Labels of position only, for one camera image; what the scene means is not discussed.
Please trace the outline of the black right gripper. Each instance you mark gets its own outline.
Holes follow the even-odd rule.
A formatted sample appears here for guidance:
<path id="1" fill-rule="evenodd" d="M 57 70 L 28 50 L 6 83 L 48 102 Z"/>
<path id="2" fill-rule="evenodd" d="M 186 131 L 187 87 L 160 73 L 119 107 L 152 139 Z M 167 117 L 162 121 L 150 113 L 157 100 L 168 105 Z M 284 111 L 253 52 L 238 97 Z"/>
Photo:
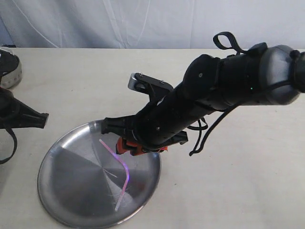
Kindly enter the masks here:
<path id="1" fill-rule="evenodd" d="M 170 145 L 187 142 L 183 130 L 205 116 L 205 105 L 186 98 L 181 90 L 140 92 L 150 101 L 136 115 L 101 121 L 101 134 L 120 136 L 115 146 L 118 155 L 168 151 Z"/>

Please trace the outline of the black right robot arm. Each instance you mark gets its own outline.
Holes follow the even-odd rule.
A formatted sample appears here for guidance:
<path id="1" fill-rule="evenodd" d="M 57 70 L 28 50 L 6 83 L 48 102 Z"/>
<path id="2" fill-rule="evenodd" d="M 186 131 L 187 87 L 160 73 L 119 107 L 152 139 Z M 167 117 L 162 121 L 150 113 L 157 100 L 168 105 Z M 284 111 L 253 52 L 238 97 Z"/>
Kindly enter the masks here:
<path id="1" fill-rule="evenodd" d="M 101 133 L 119 136 L 117 153 L 162 152 L 188 141 L 186 128 L 206 115 L 226 117 L 242 105 L 287 105 L 305 91 L 305 54 L 286 45 L 260 43 L 226 58 L 200 55 L 173 87 L 141 73 L 129 89 L 149 96 L 137 114 L 105 118 Z"/>

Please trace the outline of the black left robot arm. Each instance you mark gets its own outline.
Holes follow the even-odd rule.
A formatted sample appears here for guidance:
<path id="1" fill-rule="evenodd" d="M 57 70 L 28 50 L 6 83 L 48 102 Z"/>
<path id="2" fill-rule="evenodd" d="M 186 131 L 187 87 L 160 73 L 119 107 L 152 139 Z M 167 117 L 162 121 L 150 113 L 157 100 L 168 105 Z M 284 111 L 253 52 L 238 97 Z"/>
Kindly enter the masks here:
<path id="1" fill-rule="evenodd" d="M 0 50 L 0 128 L 40 128 L 49 114 L 39 113 L 14 97 L 11 88 L 22 80 L 20 59 L 11 51 Z"/>

